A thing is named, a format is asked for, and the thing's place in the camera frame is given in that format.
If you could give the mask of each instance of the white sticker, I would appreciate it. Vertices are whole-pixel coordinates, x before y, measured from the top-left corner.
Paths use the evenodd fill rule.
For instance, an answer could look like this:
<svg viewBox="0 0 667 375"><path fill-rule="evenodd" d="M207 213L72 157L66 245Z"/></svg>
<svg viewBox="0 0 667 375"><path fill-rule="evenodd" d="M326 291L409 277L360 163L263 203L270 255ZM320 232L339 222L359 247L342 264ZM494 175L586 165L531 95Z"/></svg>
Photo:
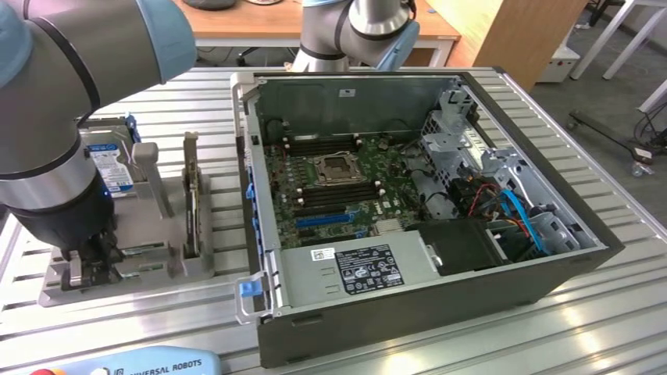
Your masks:
<svg viewBox="0 0 667 375"><path fill-rule="evenodd" d="M88 150L112 195L131 190L135 182L127 166L118 161L118 157L122 155L118 145L90 145Z"/></svg>
<svg viewBox="0 0 667 375"><path fill-rule="evenodd" d="M650 152L647 152L647 150L642 150L641 148L635 148L635 152L637 154L642 157L642 158L647 158L647 159L651 159L653 158L653 155Z"/></svg>
<svg viewBox="0 0 667 375"><path fill-rule="evenodd" d="M354 88L342 88L338 91L339 98L354 98L355 95L356 95L356 89L354 89Z"/></svg>
<svg viewBox="0 0 667 375"><path fill-rule="evenodd" d="M318 250L311 250L312 261L334 259L334 254L336 250L334 248L319 248Z"/></svg>

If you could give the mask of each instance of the motherboard chip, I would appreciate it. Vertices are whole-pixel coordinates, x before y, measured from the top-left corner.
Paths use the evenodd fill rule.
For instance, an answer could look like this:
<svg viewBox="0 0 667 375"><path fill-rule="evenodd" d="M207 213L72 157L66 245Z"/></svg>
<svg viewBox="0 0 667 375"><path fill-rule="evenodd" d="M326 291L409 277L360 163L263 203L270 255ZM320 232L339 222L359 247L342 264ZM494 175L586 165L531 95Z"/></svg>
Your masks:
<svg viewBox="0 0 667 375"><path fill-rule="evenodd" d="M356 157L351 154L327 155L312 159L318 174L318 185L351 184L366 180Z"/></svg>

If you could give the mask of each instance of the power supply label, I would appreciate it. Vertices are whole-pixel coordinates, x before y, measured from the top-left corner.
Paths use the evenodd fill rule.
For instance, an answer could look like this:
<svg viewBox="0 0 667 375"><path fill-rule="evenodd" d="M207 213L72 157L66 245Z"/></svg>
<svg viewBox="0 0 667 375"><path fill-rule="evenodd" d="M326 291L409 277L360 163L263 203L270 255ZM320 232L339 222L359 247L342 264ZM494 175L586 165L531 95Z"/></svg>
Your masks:
<svg viewBox="0 0 667 375"><path fill-rule="evenodd" d="M406 284L389 245L338 252L336 263L348 295Z"/></svg>

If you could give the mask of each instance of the motherboard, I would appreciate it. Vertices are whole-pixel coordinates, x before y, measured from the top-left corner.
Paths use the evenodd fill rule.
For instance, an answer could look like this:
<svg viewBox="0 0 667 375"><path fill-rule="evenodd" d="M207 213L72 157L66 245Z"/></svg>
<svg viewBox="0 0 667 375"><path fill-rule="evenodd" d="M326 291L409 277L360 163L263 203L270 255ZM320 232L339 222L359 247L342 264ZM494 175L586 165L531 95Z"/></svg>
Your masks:
<svg viewBox="0 0 667 375"><path fill-rule="evenodd" d="M409 143L379 134L264 147L283 248L364 238L427 219Z"/></svg>

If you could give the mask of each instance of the slotted metal table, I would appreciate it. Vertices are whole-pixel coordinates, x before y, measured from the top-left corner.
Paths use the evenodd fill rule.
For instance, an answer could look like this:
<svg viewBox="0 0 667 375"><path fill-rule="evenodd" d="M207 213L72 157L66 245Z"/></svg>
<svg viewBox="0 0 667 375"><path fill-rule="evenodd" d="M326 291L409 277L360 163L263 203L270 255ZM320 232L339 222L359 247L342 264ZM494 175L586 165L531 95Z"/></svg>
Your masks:
<svg viewBox="0 0 667 375"><path fill-rule="evenodd" d="M626 250L535 305L263 369L255 327L239 325L234 316L232 281L248 272L230 91L234 71L239 69L195 69L98 111L100 116L132 112L144 140L160 147L163 175L179 175L183 133L199 132L199 160L212 177L215 277L187 287L43 309L36 298L50 246L11 217L0 235L0 373L26 373L47 363L147 345L211 350L224 373L239 374L667 372L665 228L509 76L491 69L470 72ZM502 144L505 136L489 116L482 114L479 122Z"/></svg>

